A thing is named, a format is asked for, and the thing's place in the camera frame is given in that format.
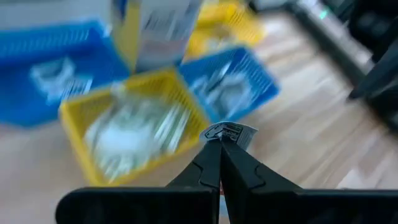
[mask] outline green light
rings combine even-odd
[[[320,19],[324,19],[326,16],[328,15],[328,11],[324,10],[319,14],[319,18]]]

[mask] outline yellow basket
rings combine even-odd
[[[163,164],[173,157],[189,150],[197,142],[199,134],[209,125],[209,122],[200,109],[197,108],[194,99],[189,94],[185,85],[176,76],[174,68],[148,72],[133,77],[124,83],[128,91],[146,96],[159,96],[167,102],[179,102],[190,110],[191,114],[183,134],[181,143],[175,154],[164,155],[156,160],[150,161],[146,166],[132,170],[130,174],[117,178],[111,183],[103,176],[102,171],[97,168],[91,153],[85,143],[86,130],[95,119],[112,103],[110,89],[98,90],[92,94],[67,101],[60,107],[60,115],[72,146],[86,178],[91,185],[95,186],[117,186],[125,184],[138,175]]]
[[[232,44],[248,46],[256,45],[266,36],[256,18],[240,3],[207,4],[200,11],[197,26],[188,43],[186,58],[218,50],[220,46],[215,47],[210,42],[217,42],[225,35],[233,38]]]

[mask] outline wooden floor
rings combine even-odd
[[[242,120],[259,129],[249,152],[306,188],[398,188],[396,140],[364,105],[346,102],[351,87],[333,62],[288,15],[261,20],[269,35],[256,53],[282,91]],[[366,53],[349,50],[365,63]],[[198,149],[131,185],[167,184]],[[86,185],[58,122],[0,128],[0,183],[0,223],[53,223],[60,197]]]

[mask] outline blue basket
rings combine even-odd
[[[211,76],[214,71],[221,70],[227,63],[231,62],[226,75],[236,72],[243,72],[252,87],[254,95],[253,102],[245,109],[235,112],[230,117],[222,118],[212,105],[208,105],[203,96],[195,93],[199,104],[204,107],[207,115],[212,122],[237,121],[253,110],[275,97],[279,89],[275,85],[273,78],[255,59],[253,53],[245,47],[237,47],[224,52],[209,55],[205,58],[187,62],[180,67],[179,72],[183,76],[188,87],[191,88],[193,82],[203,75]]]
[[[129,76],[97,22],[0,32],[1,123],[29,127],[57,118],[61,99],[49,103],[30,74],[34,65],[65,57],[90,79],[90,90]]]

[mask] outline plastic basket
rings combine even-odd
[[[64,57],[90,79],[90,90],[129,76],[97,22],[0,32],[0,123],[29,127],[57,118],[61,99],[48,102],[30,73],[34,65]]]
[[[245,73],[252,87],[255,100],[250,107],[237,111],[229,118],[221,119],[220,115],[216,113],[211,105],[208,105],[202,96],[196,94],[195,96],[199,104],[205,109],[210,120],[214,123],[220,121],[237,121],[275,97],[279,92],[274,79],[256,60],[254,54],[245,47],[237,47],[215,55],[209,55],[202,59],[192,60],[180,67],[180,73],[188,86],[191,87],[197,78],[203,75],[210,77],[214,71],[221,70],[229,62],[231,62],[231,65],[226,75],[236,72]]]
[[[198,142],[199,134],[209,125],[203,113],[197,108],[195,100],[189,94],[185,85],[177,78],[176,71],[172,68],[133,77],[126,81],[124,85],[127,90],[140,95],[159,96],[169,102],[179,102],[190,110],[190,118],[175,154],[151,161],[145,167],[133,170],[130,174],[109,183],[95,166],[83,138],[90,124],[112,103],[110,90],[96,91],[75,100],[64,102],[60,107],[63,126],[69,135],[83,172],[91,185],[115,186],[131,181],[143,172],[151,170],[192,148]]]
[[[228,38],[226,45],[256,45],[264,39],[265,32],[256,18],[238,2],[224,2],[203,6],[197,27],[191,35],[186,57],[195,58],[223,48],[221,40]]]

